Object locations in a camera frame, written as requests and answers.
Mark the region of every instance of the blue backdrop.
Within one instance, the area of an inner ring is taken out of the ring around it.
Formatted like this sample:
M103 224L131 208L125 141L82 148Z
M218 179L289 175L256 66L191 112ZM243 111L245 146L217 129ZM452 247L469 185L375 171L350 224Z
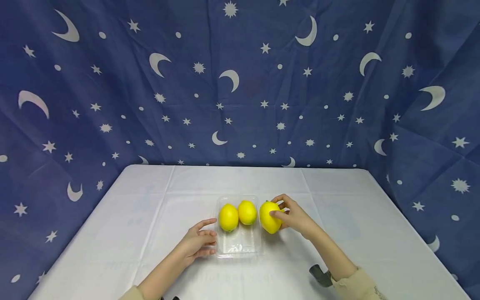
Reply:
M365 168L480 299L478 1L17 0L0 20L6 299L139 163Z

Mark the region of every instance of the plastic container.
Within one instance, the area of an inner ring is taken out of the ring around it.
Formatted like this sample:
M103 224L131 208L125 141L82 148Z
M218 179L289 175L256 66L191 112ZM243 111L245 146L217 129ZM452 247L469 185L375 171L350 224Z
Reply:
M216 217L220 209L227 203L238 209L243 200L248 200L257 209L257 219L252 225L243 225L240 221L235 230L226 232L220 228L217 222L217 249L216 255L219 258L242 258L256 256L263 253L262 227L258 216L260 203L254 195L230 195L222 196L217 201Z

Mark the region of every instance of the white dot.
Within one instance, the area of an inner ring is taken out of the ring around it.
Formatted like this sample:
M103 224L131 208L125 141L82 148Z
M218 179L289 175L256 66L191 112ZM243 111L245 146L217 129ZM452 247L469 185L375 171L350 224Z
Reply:
M15 283L15 282L17 282L19 279L20 279L20 274L17 274L17 275L15 275L15 276L10 280L10 282L11 282L11 283Z

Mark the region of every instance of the lemon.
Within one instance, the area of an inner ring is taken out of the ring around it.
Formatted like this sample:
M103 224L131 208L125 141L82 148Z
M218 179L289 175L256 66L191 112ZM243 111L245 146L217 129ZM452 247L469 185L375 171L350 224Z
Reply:
M220 223L220 227L225 231L232 231L237 228L239 224L239 213L237 209L231 204L225 204L222 209L220 209L218 222Z
M262 227L270 234L274 234L282 226L282 220L273 218L270 216L270 212L273 210L280 210L280 207L276 203L267 201L260 206L260 223Z
M252 202L243 200L239 205L240 222L245 225L251 225L257 219L257 209Z

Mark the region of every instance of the white tablecloth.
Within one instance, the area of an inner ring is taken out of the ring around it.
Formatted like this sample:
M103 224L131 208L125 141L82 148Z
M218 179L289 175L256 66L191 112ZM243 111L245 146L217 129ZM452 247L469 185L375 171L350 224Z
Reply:
M216 201L286 193L361 265L390 300L468 299L365 170L142 166L125 168L32 300L117 299L139 284ZM308 270L323 264L291 229L249 259L198 260L165 300L336 299Z

